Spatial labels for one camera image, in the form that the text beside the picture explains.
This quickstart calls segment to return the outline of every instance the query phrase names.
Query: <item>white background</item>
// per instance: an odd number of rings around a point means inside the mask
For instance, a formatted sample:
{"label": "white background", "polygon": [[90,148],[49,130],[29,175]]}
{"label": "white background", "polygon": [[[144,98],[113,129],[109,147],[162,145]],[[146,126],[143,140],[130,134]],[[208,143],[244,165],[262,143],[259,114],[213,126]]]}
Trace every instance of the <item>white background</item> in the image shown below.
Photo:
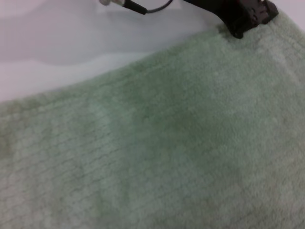
{"label": "white background", "polygon": [[[304,0],[274,3],[305,30]],[[0,0],[0,101],[92,78],[219,23],[181,0],[146,16],[98,0]]]}

